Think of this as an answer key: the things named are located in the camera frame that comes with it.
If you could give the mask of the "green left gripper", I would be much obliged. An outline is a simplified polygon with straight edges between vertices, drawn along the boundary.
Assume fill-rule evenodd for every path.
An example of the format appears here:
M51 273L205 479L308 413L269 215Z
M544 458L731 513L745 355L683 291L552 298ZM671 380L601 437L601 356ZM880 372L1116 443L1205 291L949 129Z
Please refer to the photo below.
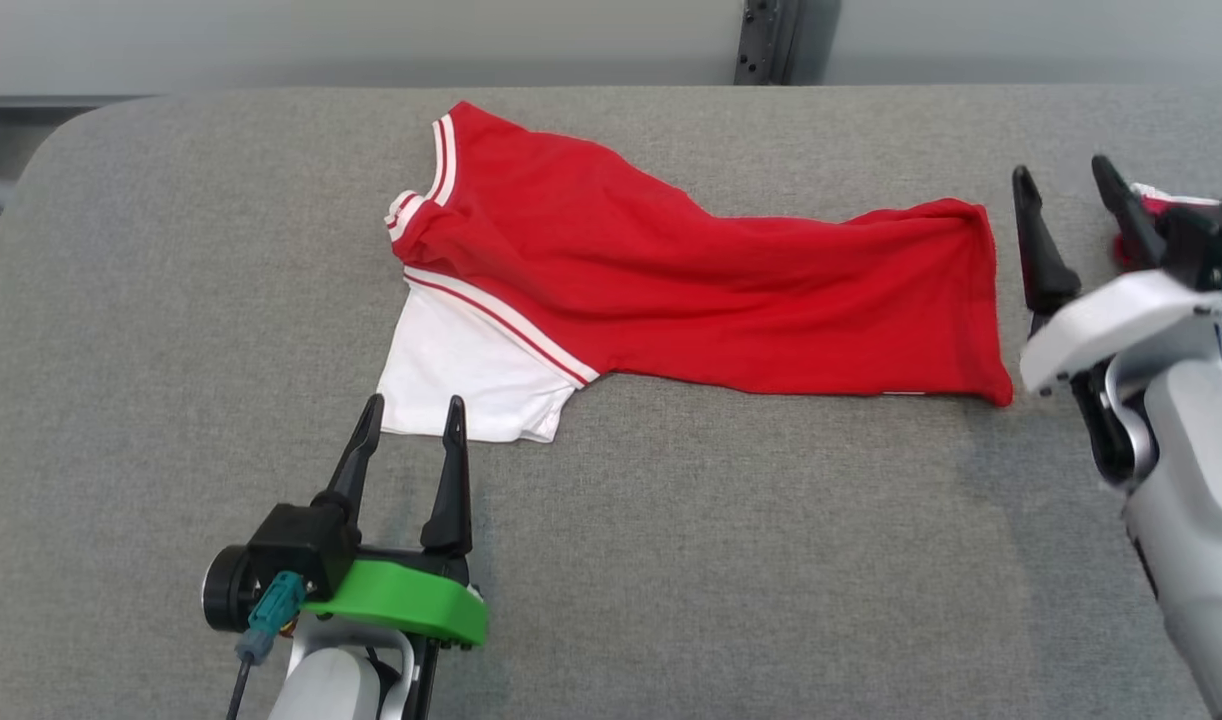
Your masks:
M360 498L369 461L382 433L382 395L371 395L327 487L313 507L336 507L349 531L358 531ZM422 551L360 546L340 588L327 600L306 601L301 614L420 634L452 647L481 647L488 637L488 605L470 583L473 550L468 414L452 396L442 433L445 461L431 516L420 533Z

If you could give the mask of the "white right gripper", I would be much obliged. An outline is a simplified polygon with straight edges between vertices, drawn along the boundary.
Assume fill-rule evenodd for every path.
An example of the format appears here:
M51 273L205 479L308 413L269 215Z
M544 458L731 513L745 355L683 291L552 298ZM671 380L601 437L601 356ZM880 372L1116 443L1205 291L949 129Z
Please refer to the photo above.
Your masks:
M1103 154L1092 156L1091 167L1103 208L1119 229L1111 254L1128 274L1083 297L1081 277L1064 264L1042 218L1030 169L1018 165L1012 172L1024 302L1031 314L1023 386L1028 392L1055 388L1100 363L1117 364L1125 381L1182 361L1222 369L1222 291L1188 288L1161 270L1136 273L1158 269L1167 251L1156 220L1169 208L1169 193L1128 183Z

